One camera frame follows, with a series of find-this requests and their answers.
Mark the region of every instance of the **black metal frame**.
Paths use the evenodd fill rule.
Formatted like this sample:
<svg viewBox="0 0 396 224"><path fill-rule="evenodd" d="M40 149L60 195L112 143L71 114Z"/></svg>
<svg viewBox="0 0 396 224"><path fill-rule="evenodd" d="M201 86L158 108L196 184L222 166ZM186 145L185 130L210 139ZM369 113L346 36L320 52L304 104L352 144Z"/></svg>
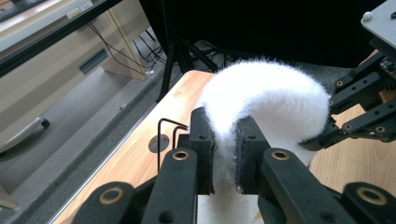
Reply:
<svg viewBox="0 0 396 224"><path fill-rule="evenodd" d="M177 27L176 10L173 8L172 4L168 1L161 1L163 8L163 19L165 20L165 30L167 32L167 58L165 69L163 71L163 83L161 85L161 91L157 103L168 93L169 83L172 75L172 68L175 61L178 61L178 65L182 73L186 73L194 69L192 64L192 59L189 54L191 51L199 60L201 60L208 68L213 72L219 70L218 66L213 63L206 55L204 55L198 48L196 48L192 43L182 38L180 29Z"/></svg>
<svg viewBox="0 0 396 224"><path fill-rule="evenodd" d="M387 223L396 198L367 183L327 189L291 152L270 148L253 118L237 125L235 187L259 195L265 223ZM134 189L112 182L97 189L73 223L196 223L197 195L213 193L214 137L203 108L191 113L189 138L179 138L159 174Z"/></svg>
<svg viewBox="0 0 396 224"><path fill-rule="evenodd" d="M361 105L365 113L346 122L341 129L329 117L321 135L300 144L304 148L318 151L349 137L384 143L396 140L396 98L384 102L379 95L381 91L396 90L396 69L390 72L382 66L384 62L396 64L396 49L378 38L371 44L379 52L336 80L329 100L331 115L341 114L354 105Z"/></svg>

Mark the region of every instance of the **black cable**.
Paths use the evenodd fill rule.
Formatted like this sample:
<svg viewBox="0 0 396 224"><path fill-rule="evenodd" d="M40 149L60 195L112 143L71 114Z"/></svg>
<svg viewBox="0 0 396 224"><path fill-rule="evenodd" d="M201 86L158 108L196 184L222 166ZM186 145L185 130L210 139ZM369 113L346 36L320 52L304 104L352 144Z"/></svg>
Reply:
<svg viewBox="0 0 396 224"><path fill-rule="evenodd" d="M112 51L111 51L110 48L114 49L116 52L120 53L121 55L125 56L126 58L128 58L129 60L131 60L132 62L136 63L137 65L139 65L139 66L141 66L141 67L150 68L151 66L144 66L144 65L138 63L137 61L135 61L134 59L132 59L131 57L129 57L128 55L126 55L126 54L122 53L121 51L119 51L118 49L114 48L113 46L111 46L110 44L108 44L107 41L105 41L105 39L102 37L102 35L99 33L99 31L96 29L96 27L95 27L93 24L91 24L90 22L88 22L87 25L99 36L100 39L102 39L102 41L105 43L105 45L106 45L108 51L110 52L111 56L114 58L114 60L116 60L117 63L119 63L119 64L121 64L121 65L123 65L123 66L125 66L125 67L127 67L127 68L130 68L130 69L136 71L136 72L139 73L139 74L146 75L146 74L141 73L140 71L137 71L136 69L134 69L134 68L132 68L132 67L130 67L130 66L124 64L124 63L121 63L120 61L118 61L118 60L116 59L116 57L113 55L113 53L112 53Z"/></svg>

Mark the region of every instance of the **floor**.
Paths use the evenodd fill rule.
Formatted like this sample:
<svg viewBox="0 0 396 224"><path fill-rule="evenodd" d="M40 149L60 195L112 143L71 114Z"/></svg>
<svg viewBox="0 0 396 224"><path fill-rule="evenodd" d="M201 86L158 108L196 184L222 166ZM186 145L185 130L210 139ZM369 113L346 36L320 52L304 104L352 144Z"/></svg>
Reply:
<svg viewBox="0 0 396 224"><path fill-rule="evenodd" d="M8 172L3 176L9 178L2 182L8 183L11 195L19 202L14 211L0 210L0 220L4 223L50 222L124 136L156 105L166 57L159 52L158 41L153 41L147 33L132 46L143 56L142 64L149 73L147 80L98 69L43 115L53 120L46 131L37 130L32 138L17 145L7 160L0 161L0 171ZM197 43L197 47L210 48L204 42ZM152 51L161 55L153 56ZM219 66L232 61L229 56L220 54L210 53L208 57ZM349 71L306 63L294 65L312 74L328 92L332 91L334 81ZM198 60L194 66L207 71ZM176 83L181 76L175 65L171 83ZM35 135L41 135L39 141Z"/></svg>

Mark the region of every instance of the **fluffy tail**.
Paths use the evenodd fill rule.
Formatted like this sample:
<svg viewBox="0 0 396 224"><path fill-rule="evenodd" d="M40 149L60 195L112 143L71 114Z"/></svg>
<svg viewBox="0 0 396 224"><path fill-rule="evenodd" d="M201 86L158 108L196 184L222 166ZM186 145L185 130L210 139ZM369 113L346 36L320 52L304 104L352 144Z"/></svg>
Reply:
<svg viewBox="0 0 396 224"><path fill-rule="evenodd" d="M199 223L260 223L257 196L241 195L234 184L235 125L252 116L271 147L294 152L308 164L314 153L298 145L322 132L328 95L296 68L267 61L241 61L215 75L198 105L215 133L213 185L216 195L200 197Z"/></svg>

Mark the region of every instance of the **wooden table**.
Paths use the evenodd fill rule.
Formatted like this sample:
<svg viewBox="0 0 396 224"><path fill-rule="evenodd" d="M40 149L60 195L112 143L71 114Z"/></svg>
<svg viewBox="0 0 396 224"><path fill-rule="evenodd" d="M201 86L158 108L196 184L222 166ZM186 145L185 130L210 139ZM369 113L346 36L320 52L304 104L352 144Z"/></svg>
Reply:
<svg viewBox="0 0 396 224"><path fill-rule="evenodd" d="M123 181L137 187L155 176L157 155L149 151L149 141L157 135L158 120L166 118L189 124L195 102L212 77L213 74L198 71L186 73L72 198L54 223L69 223L90 194L105 183ZM361 110L355 106L336 119L343 123L359 113ZM164 123L162 133L172 138L174 128L174 125ZM374 140L348 139L321 150L310 169L320 182L338 191L342 191L345 183L364 181L396 195L396 142L383 144Z"/></svg>

